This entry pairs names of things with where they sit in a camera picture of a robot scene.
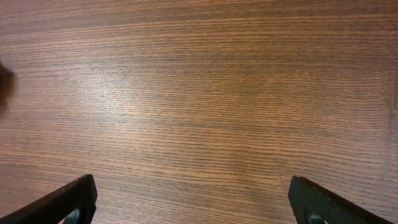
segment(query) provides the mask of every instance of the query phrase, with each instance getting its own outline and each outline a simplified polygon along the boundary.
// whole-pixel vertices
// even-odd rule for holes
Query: black object
[[[94,178],[86,174],[37,201],[0,218],[0,224],[89,224],[96,207]]]
[[[293,176],[289,200],[298,224],[392,224],[304,177]]]

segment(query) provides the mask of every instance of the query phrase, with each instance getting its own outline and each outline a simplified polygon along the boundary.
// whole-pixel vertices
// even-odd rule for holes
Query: wooden surface
[[[305,176],[398,222],[398,5],[0,0],[0,216],[93,174],[93,223],[295,223]]]

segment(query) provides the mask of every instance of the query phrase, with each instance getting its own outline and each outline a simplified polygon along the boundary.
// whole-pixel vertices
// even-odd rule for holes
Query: black plastic part
[[[78,209],[76,224],[89,224],[96,207],[94,178],[86,174],[37,201],[0,218],[0,224],[58,224]]]
[[[289,200],[298,224],[392,224],[304,177],[293,176]]]

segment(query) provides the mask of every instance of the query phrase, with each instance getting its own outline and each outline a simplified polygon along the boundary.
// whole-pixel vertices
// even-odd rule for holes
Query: blurry dark object
[[[391,224],[304,177],[292,178],[289,200],[298,224]]]
[[[14,82],[14,74],[0,62],[0,110],[4,109],[7,98],[11,96],[14,89]]]
[[[0,224],[89,224],[96,210],[94,178],[86,174],[22,209],[0,218]]]

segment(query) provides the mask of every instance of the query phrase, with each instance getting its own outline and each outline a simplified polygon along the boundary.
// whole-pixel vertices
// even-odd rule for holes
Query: wooden table
[[[398,222],[396,0],[0,0],[0,58],[0,216],[295,223],[300,175]]]

